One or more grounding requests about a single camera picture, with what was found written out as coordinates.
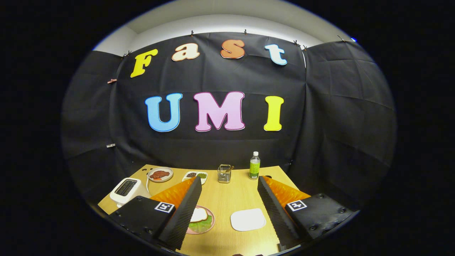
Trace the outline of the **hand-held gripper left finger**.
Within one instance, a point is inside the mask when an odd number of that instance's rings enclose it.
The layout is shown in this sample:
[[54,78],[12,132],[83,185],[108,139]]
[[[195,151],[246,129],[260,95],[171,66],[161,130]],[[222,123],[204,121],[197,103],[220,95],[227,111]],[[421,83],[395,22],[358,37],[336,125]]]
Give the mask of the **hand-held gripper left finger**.
[[181,249],[193,211],[202,191],[200,177],[183,182],[182,192],[171,192],[179,203],[136,196],[109,214],[109,222],[146,243],[175,251]]

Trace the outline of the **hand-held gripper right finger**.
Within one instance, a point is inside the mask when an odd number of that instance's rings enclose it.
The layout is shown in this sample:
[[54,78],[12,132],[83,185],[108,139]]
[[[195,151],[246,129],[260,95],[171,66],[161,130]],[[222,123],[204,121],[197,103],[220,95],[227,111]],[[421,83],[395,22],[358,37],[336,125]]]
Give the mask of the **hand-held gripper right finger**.
[[258,178],[257,191],[282,250],[308,247],[356,216],[324,193],[309,196],[267,176]]

